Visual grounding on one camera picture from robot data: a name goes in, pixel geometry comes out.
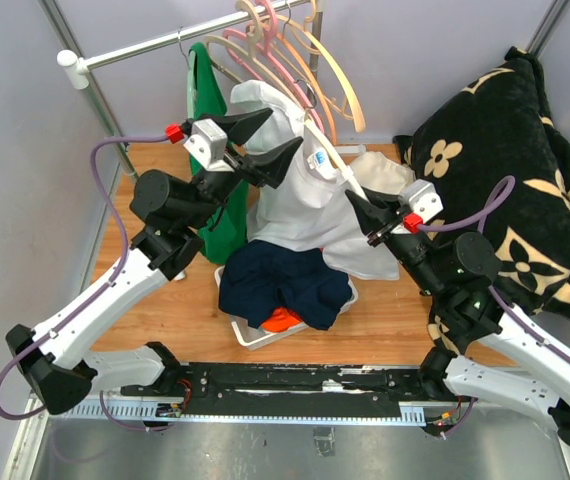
white basket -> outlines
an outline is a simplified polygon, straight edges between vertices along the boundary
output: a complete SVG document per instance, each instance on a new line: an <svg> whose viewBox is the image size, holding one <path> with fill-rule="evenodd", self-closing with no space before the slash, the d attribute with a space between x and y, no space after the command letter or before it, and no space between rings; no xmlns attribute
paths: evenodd
<svg viewBox="0 0 570 480"><path fill-rule="evenodd" d="M214 279L216 280L216 285L218 287L221 285L221 275L223 274L224 268L225 267L218 267L214 272ZM349 301L343 305L341 311L339 312L339 315L348 311L350 307L354 305L354 302L358 300L358 292L352 283L352 279L350 278L347 283L352 289L352 298L350 298ZM237 317L235 315L230 315L229 320L232 324L232 329L234 330L234 334L236 335L238 343L248 348L249 350L256 350L257 348L263 347L281 338L289 337L296 332L300 332L301 330L308 328L305 322L300 322L299 324L288 328L284 332L272 333L263 330L262 328L252 328L248 325L246 319Z"/></svg>

wooden floor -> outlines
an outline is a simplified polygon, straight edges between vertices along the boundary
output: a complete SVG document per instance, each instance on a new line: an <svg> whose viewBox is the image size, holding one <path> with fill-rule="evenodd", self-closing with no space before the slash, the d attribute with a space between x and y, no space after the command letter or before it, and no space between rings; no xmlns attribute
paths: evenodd
<svg viewBox="0 0 570 480"><path fill-rule="evenodd" d="M370 145L368 149L396 157L390 145ZM135 145L131 158L139 173L158 168L190 178L187 153L180 145ZM132 183L124 178L116 207L130 238L142 226L128 208L132 192ZM95 278L114 263L119 252L118 232L111 219ZM432 346L426 329L430 300L420 297L416 285L403 274L396 282L354 279L359 299L328 332L307 329L249 351L238 344L227 315L217 308L215 268L199 254L187 268L185 280L170 282L139 302L94 349L133 349L158 340L184 361L418 365ZM480 345L473 345L468 354L488 365L511 365Z"/></svg>

pillow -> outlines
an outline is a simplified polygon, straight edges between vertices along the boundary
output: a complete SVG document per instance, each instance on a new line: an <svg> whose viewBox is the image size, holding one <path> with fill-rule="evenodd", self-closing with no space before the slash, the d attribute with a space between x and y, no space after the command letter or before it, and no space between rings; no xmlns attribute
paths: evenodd
<svg viewBox="0 0 570 480"><path fill-rule="evenodd" d="M441 196L433 225L477 212L501 178L516 177L483 232L503 261L496 286L528 314L570 320L570 144L552 123L538 60L517 48L505 60L394 142ZM457 233L431 235L442 245Z"/></svg>

metal pole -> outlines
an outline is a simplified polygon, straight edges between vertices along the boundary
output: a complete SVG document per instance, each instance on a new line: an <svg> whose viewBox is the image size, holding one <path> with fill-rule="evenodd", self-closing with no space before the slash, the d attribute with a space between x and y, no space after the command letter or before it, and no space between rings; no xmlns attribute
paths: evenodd
<svg viewBox="0 0 570 480"><path fill-rule="evenodd" d="M314 22L312 23L312 36L316 38L316 40L321 39L321 30L323 29L323 0L319 0L316 2L316 17L314 17ZM314 78L318 78L318 55L313 53L309 54L309 70L312 72ZM310 97L314 95L314 93L308 89L307 95Z"/></svg>
<svg viewBox="0 0 570 480"><path fill-rule="evenodd" d="M565 12L567 12L569 6L570 0L554 0L552 2L552 5L545 13L545 17L543 17L542 22L536 29L536 33L534 33L534 37L527 47L528 52L537 57L541 54L552 32Z"/></svg>
<svg viewBox="0 0 570 480"><path fill-rule="evenodd" d="M72 50L77 55L81 55L80 47L67 25L65 17L56 3L56 0L39 0L39 3L63 46L68 50ZM96 83L96 80L91 74L87 74L86 76L89 80L89 86L83 89L83 94L98 117L103 130L109 136L123 136L123 132L118 125L118 121L110 110L100 87ZM125 175L128 175L133 182L135 182L138 175L136 174L136 170L127 155L127 150L121 144L115 144L114 147L118 153L123 172Z"/></svg>
<svg viewBox="0 0 570 480"><path fill-rule="evenodd" d="M308 2L309 0L290 0L289 5L295 7L297 5L303 5ZM276 11L289 8L285 0L274 2L272 6ZM265 13L265 7L258 6L256 7L256 11L259 15L262 15ZM185 41L189 40L190 38L195 38L200 35L206 35L208 33L215 32L216 30L220 30L222 28L231 27L232 25L242 23L246 20L250 20L248 13L232 13L231 15L226 15L224 17L200 23L192 27L183 28L180 32L170 33L162 37L147 40L145 42L141 42L129 47L120 48L118 50L114 50L113 52L104 53L102 55L96 55L94 57L86 59L79 59L79 62L87 70L93 70L104 65L109 65L110 63L118 62L119 60L135 57L136 55L140 55L142 53L151 52L152 50L157 50L168 45L173 45L175 43L178 43L179 40Z"/></svg>

white t-shirt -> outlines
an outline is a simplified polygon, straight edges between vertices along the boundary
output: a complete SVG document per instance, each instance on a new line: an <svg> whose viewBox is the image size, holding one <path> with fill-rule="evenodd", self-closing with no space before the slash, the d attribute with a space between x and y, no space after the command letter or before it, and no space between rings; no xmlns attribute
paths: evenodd
<svg viewBox="0 0 570 480"><path fill-rule="evenodd" d="M295 136L304 138L283 183L276 189L263 187L258 202L248 211L248 239L264 240L299 252L322 248L323 259L336 270L366 280L397 280L398 263L391 252L384 245L369 246L360 231L356 214L345 195L348 187L341 172L329 163L322 167L318 163L314 165L314 158L323 161L326 156L314 156L322 147L307 132L303 110L284 94L258 80L235 86L230 103L244 112L265 107L273 110L270 118L245 144L248 153L265 153ZM361 176L376 178L380 184L380 170L389 170L387 165L381 167L379 157L371 155L360 163L359 168L354 168L355 172L361 172L356 176L359 183ZM370 164L376 165L378 170L372 170ZM399 179L394 177L391 183L397 184Z"/></svg>

